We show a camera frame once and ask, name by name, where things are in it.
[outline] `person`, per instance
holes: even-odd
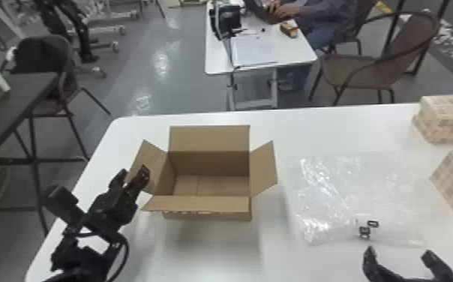
[[[267,11],[280,18],[294,17],[312,48],[322,50],[347,27],[356,14],[357,4],[357,0],[307,0],[303,6],[298,6],[290,0],[273,0],[267,5]],[[280,70],[280,77],[286,77],[281,90],[303,89],[310,71],[310,65]]]
[[[94,63],[99,59],[98,55],[92,53],[89,28],[81,18],[81,16],[85,17],[86,15],[73,0],[34,0],[34,4],[49,32],[53,35],[61,35],[71,43],[73,38],[68,34],[56,7],[73,23],[79,38],[79,57],[82,63]]]

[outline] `chair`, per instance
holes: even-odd
[[[48,51],[47,55],[52,53],[53,66],[41,66],[35,62],[26,62],[22,63],[24,65],[23,69],[19,67],[19,60],[16,60],[16,67],[10,72],[12,74],[21,74],[29,72],[43,72],[43,71],[55,71],[58,73],[58,86],[54,94],[50,95],[43,101],[41,101],[35,108],[32,113],[32,117],[29,118],[31,142],[35,142],[35,130],[33,119],[39,118],[67,118],[70,123],[70,127],[73,130],[73,134],[76,137],[76,141],[79,144],[83,157],[86,160],[89,160],[89,156],[86,153],[85,146],[81,140],[80,134],[74,124],[72,119],[73,113],[69,110],[68,104],[81,92],[87,94],[107,115],[111,115],[111,112],[86,88],[79,87],[77,83],[77,78],[74,73],[74,60],[73,60],[73,49],[69,42],[58,35],[46,35],[42,37],[28,37],[19,42],[18,47],[15,50],[15,53],[19,51],[19,48],[29,48],[30,51],[36,49],[36,53],[43,52],[45,44],[51,50]],[[25,146],[23,145],[22,138],[20,135],[15,132],[16,138],[18,139],[20,145],[26,151]],[[64,161],[77,161],[75,159],[55,159],[58,162]]]
[[[410,18],[379,58],[337,54],[327,54],[321,58],[325,79],[333,86],[336,94],[333,106],[337,105],[347,88],[376,89],[380,104],[383,102],[382,90],[387,90],[391,103],[395,102],[395,92],[391,85],[424,52],[440,27],[437,17],[432,13],[407,11],[375,16],[364,24],[400,15],[408,15]]]
[[[351,19],[350,24],[346,25],[343,32],[339,33],[332,44],[328,46],[328,49],[323,49],[325,54],[336,53],[338,44],[345,44],[356,42],[358,48],[358,55],[363,55],[362,41],[359,40],[358,34],[362,30],[363,23],[367,20],[372,8],[377,3],[377,0],[358,0],[358,7],[356,8],[355,16]],[[319,68],[310,95],[314,95],[317,85],[320,83],[321,77],[323,76],[323,68]]]

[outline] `black device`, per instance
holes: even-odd
[[[433,279],[403,278],[377,262],[372,246],[363,254],[363,272],[370,282],[453,282],[452,269],[433,251],[426,250],[421,256],[424,265],[433,273]]]
[[[209,19],[211,21],[211,29],[216,35],[216,38],[231,38],[236,36],[236,31],[242,27],[241,24],[241,7],[238,5],[220,4],[218,8],[219,32],[216,27],[216,9],[215,7],[209,10]]]
[[[52,254],[52,271],[61,274],[46,282],[112,282],[118,277],[128,259],[127,239],[120,227],[132,221],[137,210],[136,199],[149,183],[149,170],[142,166],[136,176],[125,184],[127,171],[122,169],[109,183],[106,193],[95,198],[88,211],[78,206],[78,199],[65,187],[47,189],[44,205],[67,224],[64,238]],[[81,233],[86,228],[90,232]],[[78,238],[98,236],[109,245],[103,253],[90,247],[78,247]],[[110,278],[107,275],[122,247],[125,248],[121,265]]]
[[[291,16],[285,16],[280,18],[269,13],[267,11],[267,7],[263,5],[262,0],[244,0],[244,3],[246,5],[246,8],[249,11],[252,11],[255,16],[271,25],[291,19]]]

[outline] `plastic bag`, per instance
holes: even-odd
[[[298,228],[311,245],[370,240],[421,247],[429,215],[419,194],[425,160],[410,154],[365,153],[286,161],[286,192]]]

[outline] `open cardboard box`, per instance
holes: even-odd
[[[249,151],[249,126],[171,127],[169,150],[143,141],[127,175],[150,170],[143,211],[166,219],[250,221],[251,197],[278,182],[274,145]]]

